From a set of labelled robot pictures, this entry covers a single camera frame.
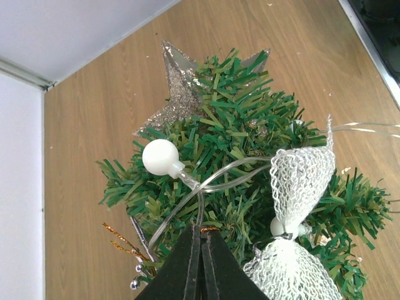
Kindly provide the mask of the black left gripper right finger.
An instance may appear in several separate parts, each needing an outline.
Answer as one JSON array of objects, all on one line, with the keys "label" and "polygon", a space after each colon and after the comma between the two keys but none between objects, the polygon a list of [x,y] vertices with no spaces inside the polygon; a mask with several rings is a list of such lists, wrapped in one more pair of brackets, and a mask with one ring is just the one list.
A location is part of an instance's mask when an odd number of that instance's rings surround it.
[{"label": "black left gripper right finger", "polygon": [[221,233],[211,228],[201,230],[201,298],[268,298],[241,269]]}]

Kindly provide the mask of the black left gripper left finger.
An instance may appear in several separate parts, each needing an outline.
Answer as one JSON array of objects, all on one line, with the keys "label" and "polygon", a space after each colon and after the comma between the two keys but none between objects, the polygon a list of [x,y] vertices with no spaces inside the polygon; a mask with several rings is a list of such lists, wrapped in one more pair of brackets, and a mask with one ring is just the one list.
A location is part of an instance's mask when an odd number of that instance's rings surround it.
[{"label": "black left gripper left finger", "polygon": [[154,279],[136,297],[142,300],[200,298],[200,228],[189,225],[179,236]]}]

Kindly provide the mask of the gold bauble ornament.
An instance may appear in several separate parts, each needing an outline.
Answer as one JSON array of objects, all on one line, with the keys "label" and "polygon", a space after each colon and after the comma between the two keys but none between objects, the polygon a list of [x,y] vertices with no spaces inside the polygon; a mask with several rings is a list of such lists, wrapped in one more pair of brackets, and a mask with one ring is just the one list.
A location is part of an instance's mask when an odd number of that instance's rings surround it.
[{"label": "gold bauble ornament", "polygon": [[150,258],[150,255],[143,254],[139,248],[134,246],[107,223],[104,222],[102,225],[115,237],[114,240],[111,240],[111,244],[116,249],[134,256],[138,261],[138,264],[135,266],[137,276],[130,283],[131,290],[138,290],[141,286],[149,284],[157,273],[156,267],[153,265],[154,261]]}]

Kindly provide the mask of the small green christmas tree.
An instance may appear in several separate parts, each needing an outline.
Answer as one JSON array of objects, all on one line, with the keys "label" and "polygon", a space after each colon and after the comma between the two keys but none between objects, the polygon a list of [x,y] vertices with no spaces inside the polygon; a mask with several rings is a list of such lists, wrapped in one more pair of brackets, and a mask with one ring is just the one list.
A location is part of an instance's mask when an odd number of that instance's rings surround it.
[{"label": "small green christmas tree", "polygon": [[[302,120],[294,96],[271,92],[263,71],[240,94],[206,102],[206,117],[194,116],[149,130],[129,167],[99,162],[107,178],[102,202],[126,207],[140,251],[158,273],[189,225],[216,229],[241,269],[256,251],[283,233],[276,219],[271,159],[278,150],[326,145],[327,131]],[[389,135],[390,125],[350,122],[332,127]],[[303,222],[296,242],[316,256],[342,299],[362,299],[366,275],[353,254],[353,237],[369,244],[389,219],[385,190],[362,174],[335,170],[327,188]]]}]

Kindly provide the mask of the silver mesh ribbon bow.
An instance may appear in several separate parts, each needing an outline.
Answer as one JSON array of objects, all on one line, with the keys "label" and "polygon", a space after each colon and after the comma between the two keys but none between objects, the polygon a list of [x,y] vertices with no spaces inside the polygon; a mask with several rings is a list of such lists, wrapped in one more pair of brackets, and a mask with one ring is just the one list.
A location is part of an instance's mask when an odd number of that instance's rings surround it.
[{"label": "silver mesh ribbon bow", "polygon": [[335,170],[331,120],[326,145],[277,151],[271,159],[274,210],[283,232],[243,267],[269,299],[342,299],[320,260],[296,242]]}]

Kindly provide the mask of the silver glitter star ornament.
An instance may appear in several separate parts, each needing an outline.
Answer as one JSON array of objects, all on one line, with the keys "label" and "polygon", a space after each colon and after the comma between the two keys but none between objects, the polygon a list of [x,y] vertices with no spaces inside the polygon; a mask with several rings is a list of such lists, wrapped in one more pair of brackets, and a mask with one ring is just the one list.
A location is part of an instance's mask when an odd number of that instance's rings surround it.
[{"label": "silver glitter star ornament", "polygon": [[199,64],[170,42],[162,42],[162,55],[169,87],[169,99],[132,133],[135,137],[149,134],[150,129],[162,131],[167,125],[186,118],[207,114],[205,103],[234,97],[254,84],[264,71],[270,49],[242,60],[231,49],[225,60],[209,57]]}]

